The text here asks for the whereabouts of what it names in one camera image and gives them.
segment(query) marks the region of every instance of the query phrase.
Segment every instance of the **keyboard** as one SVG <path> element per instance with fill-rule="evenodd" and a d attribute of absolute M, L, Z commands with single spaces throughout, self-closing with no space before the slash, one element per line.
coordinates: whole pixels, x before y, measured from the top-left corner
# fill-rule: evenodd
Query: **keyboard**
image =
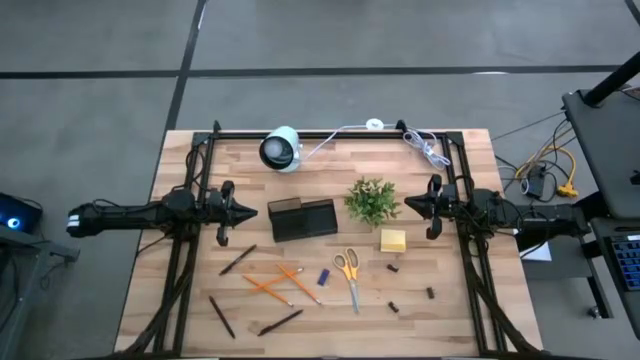
<path fill-rule="evenodd" d="M 610 236 L 618 260 L 619 275 L 627 291 L 640 291 L 640 234 Z"/>

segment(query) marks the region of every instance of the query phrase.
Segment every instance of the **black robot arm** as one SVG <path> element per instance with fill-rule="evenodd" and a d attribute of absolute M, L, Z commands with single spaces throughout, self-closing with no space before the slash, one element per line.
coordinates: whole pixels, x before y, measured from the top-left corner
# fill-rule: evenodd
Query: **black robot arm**
<path fill-rule="evenodd" d="M 571 204 L 514 205 L 497 191 L 474 189 L 473 201 L 457 200 L 454 184 L 442 185 L 440 175 L 433 175 L 427 192 L 404 199 L 405 204 L 424 219 L 431 219 L 427 238 L 435 240 L 442 232 L 441 218 L 462 220 L 473 236 L 493 236 L 497 229 L 516 229 L 520 251 L 557 235 L 586 235 L 590 232 L 582 210 Z"/>
<path fill-rule="evenodd" d="M 218 242 L 227 245 L 226 227 L 234 227 L 254 217 L 257 211 L 238 204 L 234 184 L 225 181 L 218 191 L 212 189 L 203 206 L 198 206 L 190 190 L 175 188 L 160 201 L 141 206 L 120 206 L 97 200 L 69 212 L 67 232 L 73 237 L 97 235 L 104 230 L 159 229 L 165 234 L 187 224 L 220 224 Z"/>

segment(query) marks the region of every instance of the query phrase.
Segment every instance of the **butcher block tabletop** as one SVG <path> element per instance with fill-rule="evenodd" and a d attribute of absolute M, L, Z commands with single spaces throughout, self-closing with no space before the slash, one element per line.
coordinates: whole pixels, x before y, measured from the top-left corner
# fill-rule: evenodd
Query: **butcher block tabletop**
<path fill-rule="evenodd" d="M 475 187 L 502 191 L 489 132 L 461 131 Z M 153 185 L 153 200 L 184 182 L 185 156 L 193 133 L 167 133 Z M 320 142 L 302 141 L 302 157 Z M 425 231 L 429 221 L 422 220 L 403 203 L 406 196 L 425 193 L 431 175 L 440 173 L 446 179 L 443 171 L 436 170 L 419 151 L 402 140 L 337 139 L 303 161 L 296 172 L 282 174 L 263 165 L 259 145 L 259 140 L 215 142 L 209 187 L 219 188 L 224 180 L 232 180 L 236 200 L 258 210 L 258 215 L 229 229 L 227 247 L 220 247 L 216 241 L 217 225 L 203 227 L 183 356 L 426 357 L 478 353 L 454 223 L 445 220 L 442 235 L 437 240 L 428 240 Z M 458 154 L 452 149 L 453 166 L 459 174 Z M 436 147 L 436 151 L 442 153 L 441 147 Z M 402 203 L 397 219 L 374 229 L 349 217 L 344 197 L 353 183 L 363 177 L 395 184 L 396 201 Z M 275 243 L 267 203 L 294 197 L 300 197 L 302 202 L 333 199 L 338 233 Z M 404 230 L 406 252 L 380 252 L 381 228 Z M 144 231 L 140 247 L 161 236 L 159 231 Z M 218 275 L 253 244 L 257 244 L 255 251 L 228 274 Z M 512 237 L 496 234 L 490 245 L 498 302 L 527 340 L 540 348 L 540 334 L 516 243 Z M 360 257 L 359 314 L 353 311 L 344 273 L 332 263 L 333 256 L 347 247 L 354 248 Z M 116 350 L 130 345 L 158 309 L 170 250 L 171 240 L 163 240 L 136 259 Z M 290 279 L 270 288 L 293 303 L 293 308 L 265 292 L 250 291 L 254 285 L 243 274 L 263 283 L 282 274 L 277 264 L 289 270 L 303 268 L 297 279 L 322 305 Z M 394 273 L 387 269 L 388 264 L 400 270 Z M 328 269 L 330 275 L 326 284 L 320 286 L 317 281 L 323 269 Z M 433 288 L 434 299 L 427 296 L 427 287 Z M 235 340 L 211 306 L 210 295 L 229 321 Z M 390 301 L 399 312 L 394 313 L 387 306 Z M 482 307 L 492 348 L 493 332 L 488 312 Z M 273 332 L 257 336 L 260 329 L 299 309 L 304 311 L 298 317 Z M 172 322 L 175 323 L 175 315 L 169 321 L 169 345 L 173 339 Z"/>

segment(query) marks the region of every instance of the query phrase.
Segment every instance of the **black marker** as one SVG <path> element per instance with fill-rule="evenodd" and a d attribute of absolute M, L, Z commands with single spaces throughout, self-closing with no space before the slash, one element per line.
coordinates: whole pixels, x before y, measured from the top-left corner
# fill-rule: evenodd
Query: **black marker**
<path fill-rule="evenodd" d="M 227 331 L 229 332 L 229 335 L 231 335 L 231 337 L 235 339 L 236 338 L 236 334 L 234 334 L 233 330 L 231 330 L 231 326 L 229 326 L 229 323 L 227 322 L 227 319 L 222 314 L 222 311 L 218 307 L 218 304 L 216 304 L 216 301 L 213 300 L 212 296 L 209 296 L 209 301 L 211 302 L 211 305 L 213 305 L 213 308 L 218 313 L 218 317 L 220 317 L 220 320 L 222 320 L 222 323 L 224 324 L 224 327 L 227 328 Z"/>
<path fill-rule="evenodd" d="M 222 271 L 220 271 L 219 275 L 224 275 L 226 273 L 228 273 L 229 271 L 231 271 L 231 268 L 234 267 L 237 263 L 240 262 L 240 260 L 242 260 L 245 256 L 249 255 L 250 252 L 252 252 L 253 250 L 255 250 L 258 247 L 258 245 L 253 244 L 251 245 L 250 248 L 248 248 L 247 250 L 245 250 L 245 252 L 243 252 L 242 254 L 240 254 L 240 256 L 238 256 L 237 259 L 233 260 L 233 262 L 229 265 L 227 265 L 226 268 L 222 269 Z"/>
<path fill-rule="evenodd" d="M 289 321 L 289 320 L 293 319 L 294 317 L 296 317 L 296 316 L 300 315 L 301 313 L 302 313 L 302 310 L 298 310 L 298 311 L 294 312 L 293 314 L 291 314 L 291 315 L 287 316 L 286 318 L 284 318 L 284 319 L 282 319 L 282 320 L 278 321 L 277 323 L 275 323 L 275 324 L 273 324 L 273 325 L 269 325 L 269 326 L 267 326 L 266 328 L 264 328 L 264 329 L 260 330 L 260 333 L 258 334 L 258 336 L 262 336 L 262 335 L 264 335 L 264 334 L 266 334 L 266 333 L 268 333 L 268 332 L 270 332 L 270 331 L 274 330 L 274 329 L 275 329 L 275 328 L 277 328 L 278 326 L 280 326 L 280 325 L 282 325 L 282 324 L 286 323 L 287 321 Z"/>

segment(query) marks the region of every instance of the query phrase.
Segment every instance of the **potted plant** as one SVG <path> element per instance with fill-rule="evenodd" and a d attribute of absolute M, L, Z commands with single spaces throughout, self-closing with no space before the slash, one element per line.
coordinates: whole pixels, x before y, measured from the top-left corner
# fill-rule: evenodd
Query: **potted plant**
<path fill-rule="evenodd" d="M 390 182 L 380 185 L 382 179 L 365 180 L 364 177 L 349 189 L 350 195 L 344 199 L 352 218 L 359 219 L 371 226 L 378 227 L 384 220 L 400 213 L 396 208 L 394 184 Z"/>

